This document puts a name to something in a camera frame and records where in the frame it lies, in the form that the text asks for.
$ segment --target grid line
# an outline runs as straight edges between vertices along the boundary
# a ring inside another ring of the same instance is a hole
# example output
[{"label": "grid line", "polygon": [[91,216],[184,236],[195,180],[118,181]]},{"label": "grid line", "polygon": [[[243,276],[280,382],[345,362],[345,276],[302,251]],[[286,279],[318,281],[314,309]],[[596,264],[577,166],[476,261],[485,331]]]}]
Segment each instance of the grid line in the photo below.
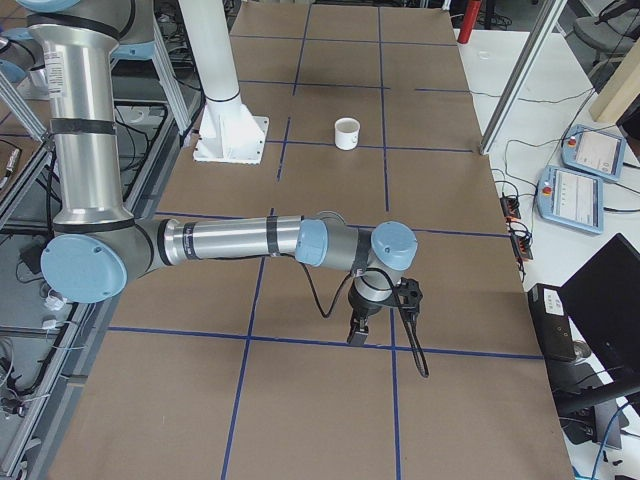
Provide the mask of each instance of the grid line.
[{"label": "grid line", "polygon": [[229,435],[227,437],[227,446],[224,452],[224,462],[222,463],[222,472],[220,479],[227,478],[229,469],[229,459],[231,457],[231,449],[233,446],[233,436],[236,429],[236,421],[238,419],[238,411],[240,409],[240,397],[242,395],[242,387],[244,385],[244,376],[247,369],[247,361],[249,359],[249,348],[251,347],[251,334],[253,332],[253,322],[256,316],[256,307],[258,306],[258,298],[260,297],[260,287],[262,285],[262,275],[264,273],[264,258],[260,260],[260,269],[258,270],[258,280],[256,281],[256,290],[253,296],[253,305],[251,307],[251,316],[249,318],[249,327],[247,328],[247,337],[244,343],[244,352],[242,354],[242,364],[240,366],[240,375],[238,376],[238,386],[236,388],[236,396],[233,402],[233,412],[231,414],[231,422],[229,424]]},{"label": "grid line", "polygon": [[393,431],[396,450],[396,480],[402,480],[402,447],[400,444],[400,402],[398,400],[398,359],[396,354],[396,325],[393,310],[389,311],[391,328],[391,383],[393,392]]},{"label": "grid line", "polygon": [[300,56],[298,57],[298,68],[296,69],[296,78],[293,84],[293,92],[291,93],[291,95],[294,97],[296,95],[296,90],[298,88],[298,79],[300,78],[300,66],[302,65],[302,55],[304,54],[304,44],[307,38],[307,29],[309,28],[309,18],[311,18],[312,7],[313,7],[313,4],[310,4],[309,10],[307,10],[307,20],[304,23],[304,32],[302,34],[302,45],[300,45]]},{"label": "grid line", "polygon": [[[146,328],[146,327],[127,327],[127,326],[111,326],[108,328],[112,332],[128,332],[128,333],[143,333],[150,335],[179,335],[185,337],[209,337],[218,338],[222,340],[244,340],[252,342],[266,342],[266,343],[284,343],[292,345],[314,345],[320,347],[338,347],[338,348],[364,348],[367,350],[395,350],[396,352],[411,352],[410,347],[382,344],[365,344],[362,347],[353,347],[346,342],[336,342],[331,340],[311,340],[305,338],[287,338],[287,337],[269,337],[264,335],[239,335],[233,333],[217,333],[217,332],[201,332],[191,330],[167,330],[161,328]],[[479,350],[455,350],[449,348],[422,348],[424,353],[436,354],[436,355],[454,355],[462,357],[490,357],[490,358],[505,358],[512,360],[544,360],[541,355],[530,355],[521,353],[503,353],[503,352],[485,352]]]},{"label": "grid line", "polygon": [[389,170],[387,168],[387,126],[384,111],[384,67],[382,57],[382,21],[378,7],[378,50],[380,54],[380,109],[382,112],[382,161],[384,168],[384,208],[389,212]]}]

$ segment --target black device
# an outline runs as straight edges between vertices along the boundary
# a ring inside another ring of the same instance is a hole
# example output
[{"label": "black device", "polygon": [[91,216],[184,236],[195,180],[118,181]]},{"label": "black device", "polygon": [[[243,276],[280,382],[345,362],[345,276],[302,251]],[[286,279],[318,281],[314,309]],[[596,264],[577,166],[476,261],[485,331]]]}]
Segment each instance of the black device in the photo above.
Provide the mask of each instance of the black device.
[{"label": "black device", "polygon": [[[593,383],[597,378],[591,371],[586,377],[576,375],[580,381],[554,385],[554,377],[562,376],[558,372],[565,367],[547,362],[556,409],[560,417],[577,419],[588,427],[580,427],[582,435],[575,432],[580,425],[576,422],[565,430],[574,443],[601,441],[617,408],[615,399],[640,401],[640,253],[622,234],[615,235],[560,287],[558,295],[613,382]],[[577,372],[583,366],[566,371]],[[638,404],[634,408],[640,413]],[[620,447],[618,425],[613,426],[607,444]]]},{"label": "black device", "polygon": [[558,287],[537,283],[527,293],[529,311],[546,359],[572,362],[576,358],[567,316],[558,295]]}]

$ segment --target cable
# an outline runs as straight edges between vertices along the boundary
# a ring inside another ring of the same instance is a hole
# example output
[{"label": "cable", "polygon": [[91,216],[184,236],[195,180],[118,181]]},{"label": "cable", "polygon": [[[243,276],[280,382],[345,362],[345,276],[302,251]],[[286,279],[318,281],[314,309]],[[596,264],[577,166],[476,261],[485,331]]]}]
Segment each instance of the cable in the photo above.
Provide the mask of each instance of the cable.
[{"label": "cable", "polygon": [[607,424],[607,428],[604,431],[604,437],[602,438],[602,443],[600,443],[600,448],[598,449],[598,455],[596,456],[596,461],[593,464],[593,470],[591,472],[591,477],[589,480],[596,480],[596,471],[598,470],[598,464],[600,463],[600,457],[602,456],[602,452],[604,451],[604,447],[607,444],[607,440],[609,439],[609,434],[611,433],[611,428],[613,427],[613,422],[620,416],[622,411],[627,408],[629,405],[634,405],[636,402],[627,402],[624,405],[618,407],[616,412],[611,416],[611,420]]},{"label": "cable", "polygon": [[11,353],[9,355],[11,355],[11,360],[9,363],[9,370],[7,370],[6,375],[4,376],[4,378],[2,379],[2,381],[0,381],[0,387],[4,386],[5,383],[7,383],[7,380],[9,379],[9,377],[11,376],[11,372],[13,371],[13,359],[14,359],[14,350],[13,350],[13,340],[9,337],[0,337],[0,341],[4,341],[9,343],[9,347],[11,348]]},{"label": "cable", "polygon": [[630,191],[630,192],[633,192],[633,193],[635,193],[636,195],[640,195],[640,191],[638,191],[638,190],[634,190],[633,188],[631,188],[631,187],[627,187],[626,185],[622,185],[621,183],[614,183],[614,185],[615,185],[616,187],[624,188],[625,190],[628,190],[628,191]]},{"label": "cable", "polygon": [[53,170],[56,165],[56,159],[57,159],[57,155],[54,149],[51,152],[51,162],[49,163],[49,174],[47,175],[47,188],[46,188],[46,199],[45,199],[45,208],[47,212],[47,232],[49,232],[49,240],[53,240],[53,237],[55,236],[55,233],[53,231],[53,215],[51,213],[51,192],[53,191],[52,189]]},{"label": "cable", "polygon": [[[566,102],[567,100],[573,100],[575,98],[579,98],[582,95],[584,95],[585,93],[591,92],[594,88],[588,88],[587,90],[584,90],[576,95],[571,95],[570,97],[565,97],[565,98],[561,98],[560,100],[535,100],[532,98],[518,98],[517,100],[520,100],[521,102],[529,102],[529,103],[549,103],[552,105],[557,105],[558,103],[562,103],[562,102]],[[469,93],[472,93],[474,95],[483,95],[485,97],[491,97],[491,98],[500,98],[502,97],[502,95],[492,95],[490,93],[485,93],[485,92],[474,92],[473,90],[469,90]]]},{"label": "cable", "polygon": [[624,210],[619,208],[604,207],[604,211],[608,213],[638,213],[640,212],[640,208],[636,208],[633,210]]},{"label": "cable", "polygon": [[0,142],[2,142],[2,143],[6,143],[7,145],[9,145],[9,146],[11,146],[11,147],[13,147],[13,148],[16,148],[16,149],[18,149],[18,150],[20,150],[20,151],[22,152],[22,149],[21,149],[19,146],[17,146],[17,145],[16,145],[15,143],[13,143],[13,142],[10,142],[9,140],[4,140],[4,139],[0,138]]},{"label": "cable", "polygon": [[43,280],[44,277],[42,277],[42,275],[35,278],[27,279],[27,280],[21,278],[18,271],[20,269],[20,265],[22,264],[24,264],[22,260],[18,260],[18,263],[16,264],[16,280],[18,280],[18,282],[22,283],[23,285],[27,285],[28,283],[33,283],[33,282],[37,282],[38,280]]},{"label": "cable", "polygon": [[125,128],[125,131],[127,132],[127,135],[129,135],[129,139],[131,140],[131,148],[133,149],[133,157],[131,158],[131,162],[129,162],[129,165],[127,165],[126,167],[120,169],[120,172],[123,172],[125,170],[130,169],[131,165],[135,163],[135,159],[137,156],[136,141],[133,138],[131,131],[129,130],[129,126],[124,123],[124,117],[122,116],[122,113],[120,112],[120,110],[118,110],[118,107],[115,107],[115,110],[116,110],[116,113],[118,114],[118,117],[120,117],[120,122],[117,122],[117,123],[118,125],[123,126]]},{"label": "cable", "polygon": [[396,287],[389,277],[389,274],[380,268],[367,268],[367,272],[377,272],[381,274],[389,284],[389,288],[391,289],[391,294],[393,295],[393,300],[396,304],[396,308],[398,309],[398,313],[400,314],[400,319],[402,320],[402,324],[404,325],[404,329],[407,332],[407,338],[409,339],[409,345],[411,345],[411,353],[413,354],[413,360],[416,364],[416,368],[420,375],[424,378],[429,377],[429,367],[427,365],[427,359],[424,356],[424,352],[422,351],[422,347],[420,346],[420,341],[418,340],[418,335],[416,331],[416,320],[408,319],[406,317],[406,312],[404,308],[402,308],[402,301],[400,300],[400,295],[398,295],[398,287]]},{"label": "cable", "polygon": [[[295,257],[293,255],[289,255],[288,253],[285,253],[282,256],[283,257],[293,258],[295,260]],[[307,266],[302,262],[298,262],[297,260],[296,260],[296,262],[302,267],[302,270],[304,270],[304,274],[306,275],[307,281],[309,282],[309,286],[311,287],[311,293],[313,294],[313,301],[315,302],[316,307],[318,307],[318,311],[320,312],[320,315],[322,315],[322,318],[331,317],[331,315],[333,314],[333,310],[335,309],[336,304],[338,303],[338,299],[340,298],[340,294],[342,293],[342,290],[344,289],[344,286],[347,284],[347,281],[351,278],[351,274],[348,273],[342,279],[342,282],[340,282],[340,286],[338,287],[338,289],[336,290],[335,295],[333,296],[333,300],[331,301],[331,305],[329,306],[329,310],[327,310],[325,312],[324,309],[322,308],[322,305],[320,304],[320,299],[318,298],[318,292],[316,291],[316,287],[313,284],[313,279],[311,278],[311,273],[309,272],[309,268],[307,268]]]}]

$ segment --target table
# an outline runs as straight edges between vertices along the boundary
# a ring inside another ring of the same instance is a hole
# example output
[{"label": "table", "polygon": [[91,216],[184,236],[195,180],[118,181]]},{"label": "table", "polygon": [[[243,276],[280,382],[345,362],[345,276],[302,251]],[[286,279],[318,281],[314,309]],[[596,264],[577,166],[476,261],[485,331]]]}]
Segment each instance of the table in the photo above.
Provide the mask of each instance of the table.
[{"label": "table", "polygon": [[[498,100],[480,93],[500,95],[526,38],[527,34],[521,32],[474,31],[469,43],[459,46],[470,89],[478,92],[474,94],[474,105],[483,131]],[[590,87],[589,80],[565,40],[560,34],[554,33],[547,40],[520,98],[558,100],[585,92]],[[588,94],[585,93],[576,99],[559,104],[516,102],[490,152],[492,167],[504,171],[505,147],[510,139],[541,144],[558,138],[587,96]],[[595,97],[587,103],[576,122],[603,127],[605,125],[594,123],[588,113],[588,107],[594,99]],[[531,148],[512,143],[507,152],[509,171],[536,183],[539,172],[550,158],[552,165],[559,164],[559,152],[555,152],[552,156],[554,147],[555,144],[550,144]],[[628,148],[625,161],[638,163]],[[502,178],[498,172],[495,174],[496,178]],[[508,179],[518,186],[521,193],[533,191],[533,188],[524,182],[513,178]],[[640,172],[624,168],[620,183],[638,189]],[[613,185],[605,184],[604,195],[607,206],[620,208],[640,206],[640,198],[637,195]],[[533,228],[534,232],[532,247],[534,260],[525,264],[527,272],[523,283],[525,291],[536,283],[562,285],[617,232],[622,232],[636,248],[640,248],[640,214],[605,214],[604,233],[592,236],[542,220],[537,211],[532,211],[532,197],[522,198],[521,203],[524,222]],[[596,371],[602,370],[602,365],[597,360],[591,360]],[[625,415],[632,421],[629,429],[637,432],[640,429],[640,419],[637,414],[631,409],[626,409]],[[597,448],[594,445],[574,446],[568,442],[567,447],[578,471],[590,475]],[[615,469],[615,473],[626,473],[633,478],[639,477],[640,441],[623,437],[623,451],[619,456],[624,459],[624,463]],[[604,464],[599,471],[602,473],[599,475],[606,476],[598,478],[612,478],[613,470],[611,464]]]}]

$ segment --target black cable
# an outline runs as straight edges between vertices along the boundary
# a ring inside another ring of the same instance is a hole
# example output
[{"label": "black cable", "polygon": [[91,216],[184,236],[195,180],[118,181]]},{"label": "black cable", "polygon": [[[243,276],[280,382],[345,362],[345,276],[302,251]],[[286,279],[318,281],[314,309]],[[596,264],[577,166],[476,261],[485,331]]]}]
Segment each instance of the black cable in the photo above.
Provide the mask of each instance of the black cable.
[{"label": "black cable", "polygon": [[120,172],[123,172],[123,171],[126,171],[126,170],[130,169],[131,165],[135,162],[136,154],[137,154],[136,141],[133,138],[133,135],[131,134],[131,131],[129,130],[129,126],[124,123],[124,117],[122,116],[122,113],[120,112],[120,110],[118,110],[118,107],[116,107],[115,110],[116,110],[116,113],[118,114],[118,116],[120,117],[120,120],[122,122],[122,123],[121,122],[116,122],[116,123],[118,125],[124,127],[125,131],[127,132],[127,135],[129,135],[129,139],[131,140],[131,148],[133,149],[133,158],[131,159],[131,162],[129,162],[129,165],[127,165],[126,167],[120,169]]},{"label": "black cable", "polygon": [[[282,256],[283,257],[288,257],[288,258],[293,258],[295,260],[295,257],[293,255],[289,255],[288,253],[285,253]],[[304,274],[307,277],[307,281],[309,282],[309,286],[311,287],[311,293],[313,294],[313,301],[315,302],[316,307],[318,308],[318,311],[320,312],[320,315],[322,315],[322,318],[331,317],[331,315],[333,314],[333,310],[335,309],[336,304],[338,303],[338,299],[340,298],[340,295],[342,294],[342,290],[344,289],[344,286],[347,284],[347,281],[351,278],[351,274],[348,273],[342,279],[342,282],[340,282],[340,286],[338,287],[338,289],[336,290],[335,295],[333,296],[333,300],[331,301],[331,305],[329,306],[329,310],[327,310],[325,312],[324,309],[322,308],[322,305],[320,304],[320,298],[318,297],[318,292],[316,291],[316,286],[313,283],[313,278],[311,278],[311,272],[309,272],[309,268],[304,263],[298,262],[297,260],[295,260],[295,261],[296,261],[296,263],[298,263],[302,267],[302,270],[304,271]]]},{"label": "black cable", "polygon": [[20,265],[22,265],[24,262],[22,260],[18,260],[18,263],[16,264],[16,280],[19,283],[22,283],[23,285],[27,285],[29,283],[33,283],[33,282],[37,282],[43,279],[42,275],[35,277],[35,278],[30,278],[29,280],[25,280],[23,278],[20,277],[20,273],[19,273],[19,269],[20,269]]},{"label": "black cable", "polygon": [[609,213],[638,213],[640,212],[640,208],[625,210],[620,208],[604,207],[604,211]]},{"label": "black cable", "polygon": [[634,190],[633,188],[631,188],[631,187],[627,187],[626,185],[622,185],[621,183],[614,183],[614,185],[615,185],[616,187],[624,188],[625,190],[628,190],[628,191],[630,191],[630,192],[633,192],[633,193],[635,193],[636,195],[640,195],[640,191],[638,191],[638,190]]},{"label": "black cable", "polygon": [[49,174],[47,175],[47,188],[46,188],[46,200],[45,208],[47,212],[47,231],[49,232],[49,240],[53,240],[55,233],[53,231],[53,215],[51,213],[51,192],[53,183],[53,170],[56,165],[57,159],[55,149],[51,152],[51,163],[49,163]]},{"label": "black cable", "polygon": [[20,150],[20,151],[22,152],[22,149],[21,149],[19,146],[17,146],[17,145],[16,145],[15,143],[13,143],[13,142],[10,142],[9,140],[4,140],[4,139],[0,138],[0,142],[2,142],[2,143],[6,143],[7,145],[9,145],[9,146],[11,146],[11,147],[13,147],[13,148],[17,148],[18,150]]},{"label": "black cable", "polygon": [[402,324],[404,325],[405,332],[407,332],[407,338],[409,339],[409,345],[411,346],[411,353],[413,354],[413,360],[416,364],[416,368],[418,369],[418,372],[422,377],[428,378],[429,367],[427,365],[427,359],[424,356],[424,352],[422,351],[422,347],[420,346],[420,340],[418,340],[416,319],[407,318],[407,312],[404,310],[404,308],[402,308],[402,300],[400,300],[400,295],[398,295],[398,288],[394,285],[393,280],[391,280],[391,277],[387,272],[380,268],[374,267],[369,267],[366,271],[377,272],[387,280],[389,288],[391,289],[391,294],[393,295],[393,300],[398,309],[398,313],[400,314],[400,319],[402,320]]}]

